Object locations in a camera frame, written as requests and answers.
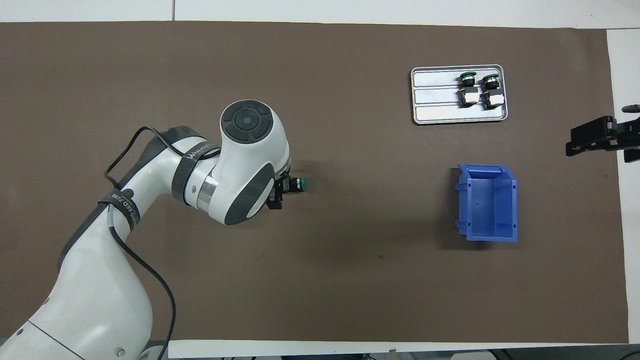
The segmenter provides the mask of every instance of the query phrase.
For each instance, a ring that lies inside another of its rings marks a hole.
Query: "brown mat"
[[[129,243],[175,292],[175,339],[628,341],[616,156],[564,156],[612,113],[605,31],[30,23],[0,41],[0,336],[46,298],[138,127],[219,141],[224,107],[255,98],[309,191],[234,227],[152,206]],[[412,68],[484,63],[504,67],[507,120],[412,123]],[[457,233],[458,163],[516,176],[518,243]],[[137,273],[161,338],[168,301]]]

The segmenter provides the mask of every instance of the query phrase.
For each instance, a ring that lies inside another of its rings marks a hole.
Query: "green ring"
[[[489,74],[489,75],[483,77],[482,81],[486,82],[487,80],[491,80],[491,79],[494,79],[494,78],[497,79],[498,76],[499,76],[498,74]]]
[[[305,192],[307,190],[307,177],[306,176],[301,176],[300,177],[300,190],[302,190],[303,192]]]

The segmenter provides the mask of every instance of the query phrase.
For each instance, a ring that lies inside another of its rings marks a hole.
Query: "white robotic arm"
[[[141,355],[151,333],[151,306],[108,220],[115,236],[126,239],[153,201],[171,193],[222,224],[234,225],[267,201],[278,208],[283,192],[304,190],[303,181],[289,178],[289,144],[267,105],[254,100],[231,104],[220,129],[221,148],[188,127],[169,129],[147,145],[116,183],[122,191],[108,193],[73,235],[53,290],[0,347],[0,360],[133,360]]]

